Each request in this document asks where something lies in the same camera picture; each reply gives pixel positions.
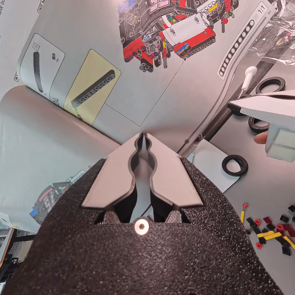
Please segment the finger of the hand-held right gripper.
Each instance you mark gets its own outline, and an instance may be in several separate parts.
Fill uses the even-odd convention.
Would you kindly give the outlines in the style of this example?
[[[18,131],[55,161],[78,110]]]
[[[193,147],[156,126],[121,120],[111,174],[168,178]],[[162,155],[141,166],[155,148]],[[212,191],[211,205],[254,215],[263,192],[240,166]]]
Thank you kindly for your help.
[[[244,98],[257,97],[257,96],[267,96],[285,100],[294,100],[295,99],[295,90],[287,90],[287,91],[277,91],[270,93],[260,93],[255,95],[247,95]]]
[[[230,101],[228,108],[269,123],[265,151],[268,157],[295,159],[294,95],[254,95]]]

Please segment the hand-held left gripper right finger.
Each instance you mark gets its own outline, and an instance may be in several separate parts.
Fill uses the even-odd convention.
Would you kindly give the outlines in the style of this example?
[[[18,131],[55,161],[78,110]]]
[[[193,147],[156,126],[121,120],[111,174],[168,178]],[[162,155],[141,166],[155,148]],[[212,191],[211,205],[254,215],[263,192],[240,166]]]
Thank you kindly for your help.
[[[152,169],[150,188],[152,193],[169,205],[181,208],[203,206],[203,202],[182,158],[149,133],[145,134],[149,165]]]

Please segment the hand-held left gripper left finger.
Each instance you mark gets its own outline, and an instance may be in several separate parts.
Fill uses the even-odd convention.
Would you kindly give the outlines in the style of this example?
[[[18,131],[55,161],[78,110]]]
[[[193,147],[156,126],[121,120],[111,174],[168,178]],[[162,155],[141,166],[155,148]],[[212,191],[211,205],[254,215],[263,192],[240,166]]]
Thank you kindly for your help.
[[[135,188],[134,171],[139,165],[143,133],[138,133],[110,153],[82,206],[106,208],[128,197]]]

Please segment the building instruction booklet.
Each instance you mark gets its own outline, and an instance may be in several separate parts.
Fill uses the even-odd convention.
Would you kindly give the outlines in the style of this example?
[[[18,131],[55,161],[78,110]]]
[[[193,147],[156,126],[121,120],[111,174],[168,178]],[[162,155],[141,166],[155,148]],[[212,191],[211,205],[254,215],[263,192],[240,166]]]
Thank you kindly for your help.
[[[37,232],[136,133],[180,155],[274,1],[1,1],[1,227]]]

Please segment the grey desk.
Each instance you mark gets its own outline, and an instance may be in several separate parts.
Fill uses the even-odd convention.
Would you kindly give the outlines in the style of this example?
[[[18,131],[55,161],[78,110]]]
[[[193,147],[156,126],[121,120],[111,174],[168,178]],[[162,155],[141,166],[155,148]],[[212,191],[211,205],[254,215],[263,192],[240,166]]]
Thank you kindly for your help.
[[[290,219],[293,214],[288,207],[294,205],[294,163],[272,159],[266,156],[265,145],[254,142],[255,133],[248,125],[248,116],[232,115],[210,143],[226,153],[237,154],[249,164],[248,172],[239,178],[224,195],[231,202],[238,215],[242,204],[248,204],[245,218],[260,219],[265,227],[264,217],[270,217],[274,225],[281,215]],[[282,253],[282,245],[272,239],[263,249],[258,249],[258,238],[254,232],[249,235],[256,254],[284,294],[294,294],[294,249],[291,256]]]

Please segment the person's right hand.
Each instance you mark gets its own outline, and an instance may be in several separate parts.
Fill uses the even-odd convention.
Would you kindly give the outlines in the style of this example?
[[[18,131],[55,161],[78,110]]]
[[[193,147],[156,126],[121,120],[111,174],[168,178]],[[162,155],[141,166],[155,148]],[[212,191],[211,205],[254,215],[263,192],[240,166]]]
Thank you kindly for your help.
[[[267,137],[268,131],[262,132],[254,137],[254,142],[257,144],[265,145],[267,142]]]

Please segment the black rubber toy tyre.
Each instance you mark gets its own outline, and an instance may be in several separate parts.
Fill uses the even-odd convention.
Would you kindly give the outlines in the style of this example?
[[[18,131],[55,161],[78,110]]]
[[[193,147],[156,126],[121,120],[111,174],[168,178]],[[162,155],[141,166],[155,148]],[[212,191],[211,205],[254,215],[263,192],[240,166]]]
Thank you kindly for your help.
[[[282,77],[270,77],[270,78],[264,79],[256,86],[256,94],[264,94],[262,93],[262,89],[269,85],[278,86],[278,88],[274,90],[273,92],[280,92],[285,90],[286,81]]]
[[[235,160],[239,164],[240,171],[232,172],[232,171],[228,170],[227,163],[230,160]],[[245,160],[245,158],[243,158],[240,155],[235,155],[235,154],[228,155],[222,161],[222,169],[223,169],[223,171],[225,173],[227,173],[228,175],[230,175],[230,176],[240,177],[242,175],[245,175],[247,173],[247,171],[248,171],[248,168],[249,168],[248,162]]]
[[[268,131],[268,123],[254,117],[249,117],[248,125],[251,131],[256,134],[261,134]]]

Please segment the pale blue paper sheet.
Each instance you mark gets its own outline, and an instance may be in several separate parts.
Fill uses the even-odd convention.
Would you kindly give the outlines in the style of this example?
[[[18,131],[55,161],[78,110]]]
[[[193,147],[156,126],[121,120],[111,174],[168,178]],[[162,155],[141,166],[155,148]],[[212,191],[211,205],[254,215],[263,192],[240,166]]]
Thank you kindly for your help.
[[[227,154],[206,140],[202,140],[187,159],[197,167],[222,193],[240,177],[223,171],[222,161]]]

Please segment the clear plastic bag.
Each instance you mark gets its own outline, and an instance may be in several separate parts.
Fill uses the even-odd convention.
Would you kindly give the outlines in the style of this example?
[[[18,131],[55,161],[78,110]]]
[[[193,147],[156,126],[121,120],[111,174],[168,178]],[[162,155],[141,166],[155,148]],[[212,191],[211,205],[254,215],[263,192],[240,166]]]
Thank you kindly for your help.
[[[295,65],[295,1],[273,2],[276,9],[271,20],[260,32],[251,46],[251,51],[284,65]]]

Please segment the pile of small building bricks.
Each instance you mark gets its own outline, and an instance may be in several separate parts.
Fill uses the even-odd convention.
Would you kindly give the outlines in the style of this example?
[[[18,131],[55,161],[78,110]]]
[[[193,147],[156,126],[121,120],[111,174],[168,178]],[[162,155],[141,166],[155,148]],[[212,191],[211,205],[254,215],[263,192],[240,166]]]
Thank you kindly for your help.
[[[254,248],[259,253],[275,245],[283,257],[294,259],[294,204],[256,206],[245,201],[238,209],[241,222],[246,232],[253,235]]]

